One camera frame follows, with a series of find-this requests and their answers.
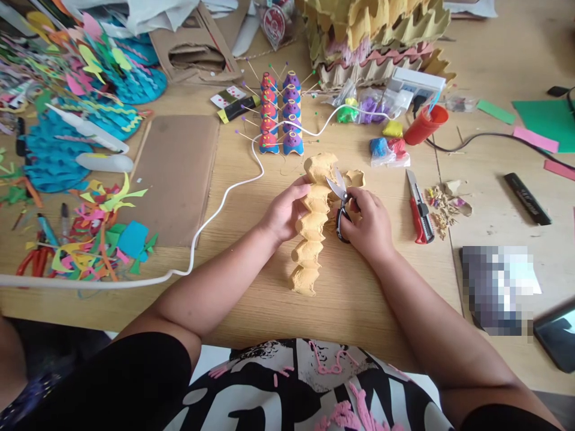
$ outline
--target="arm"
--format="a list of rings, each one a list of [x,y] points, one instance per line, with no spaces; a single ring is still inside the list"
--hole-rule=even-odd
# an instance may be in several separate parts
[[[296,235],[305,214],[299,199],[310,190],[300,177],[271,203],[263,219],[234,245],[172,284],[117,339],[140,332],[164,332],[188,350],[195,367],[202,338],[228,315],[282,242]]]
[[[458,428],[476,408],[501,403],[539,415],[561,428],[555,417],[509,369],[478,330],[447,304],[391,240],[389,216],[380,199],[351,188],[362,218],[342,218],[342,230],[379,277],[383,294],[419,363],[441,394],[443,411]]]

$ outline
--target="stacked egg cartons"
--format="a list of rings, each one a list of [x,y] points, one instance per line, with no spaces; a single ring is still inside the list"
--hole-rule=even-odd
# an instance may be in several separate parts
[[[260,89],[262,91],[262,123],[260,125],[262,136],[259,139],[259,151],[262,154],[267,152],[277,154],[280,151],[277,144],[277,83],[268,72],[264,73]]]
[[[301,126],[301,85],[294,71],[287,73],[286,79],[283,82],[282,93],[283,120]],[[302,140],[301,128],[284,123],[283,133],[283,153],[289,154],[295,151],[302,155],[304,153],[304,142]]]

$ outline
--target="phone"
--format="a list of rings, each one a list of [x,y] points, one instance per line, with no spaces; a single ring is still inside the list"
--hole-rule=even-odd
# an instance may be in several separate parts
[[[557,368],[575,371],[575,303],[537,319],[533,332]]]

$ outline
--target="red cup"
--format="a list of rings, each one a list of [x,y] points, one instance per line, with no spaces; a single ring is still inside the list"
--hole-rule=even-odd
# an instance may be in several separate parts
[[[415,121],[403,138],[409,145],[421,144],[429,138],[437,129],[444,125],[449,119],[447,110],[441,106],[435,106],[429,113],[429,105],[421,110]]]

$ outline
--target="black marker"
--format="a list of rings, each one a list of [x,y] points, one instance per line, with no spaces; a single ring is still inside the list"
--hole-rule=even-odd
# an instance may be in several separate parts
[[[509,184],[509,187],[511,187],[513,193],[517,195],[534,222],[540,226],[547,226],[548,224],[551,224],[551,219],[549,216],[545,213],[545,211],[543,211],[535,196],[533,196],[529,189],[525,187],[523,181],[519,179],[517,174],[507,174],[503,178],[505,178],[505,181],[507,184]]]

